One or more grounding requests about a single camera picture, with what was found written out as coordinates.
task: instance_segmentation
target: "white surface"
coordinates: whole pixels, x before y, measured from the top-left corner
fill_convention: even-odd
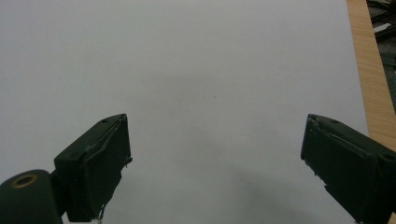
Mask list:
[[[0,2],[1,181],[119,113],[104,223],[353,223],[300,160],[308,113],[367,133],[345,0]]]

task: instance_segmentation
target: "circular hole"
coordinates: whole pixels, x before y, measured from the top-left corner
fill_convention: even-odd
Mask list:
[[[37,175],[22,175],[12,181],[11,186],[14,189],[21,189],[29,186],[37,180]]]
[[[390,161],[396,161],[396,158],[392,155],[385,154],[384,155],[385,159],[390,160]]]

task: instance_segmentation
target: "white paper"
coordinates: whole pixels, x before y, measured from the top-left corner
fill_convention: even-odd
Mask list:
[[[300,159],[308,113],[367,133],[345,1],[0,3],[0,181],[119,113],[104,223],[353,223]]]

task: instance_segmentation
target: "wooden table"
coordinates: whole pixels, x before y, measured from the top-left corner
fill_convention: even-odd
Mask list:
[[[396,117],[366,1],[347,5],[370,137],[396,151]],[[389,223],[396,224],[395,214]]]

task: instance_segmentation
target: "wooden edge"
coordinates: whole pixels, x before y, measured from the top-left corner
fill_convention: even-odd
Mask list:
[[[396,116],[366,1],[346,0],[370,137],[396,151]],[[392,214],[390,224],[396,224]]]

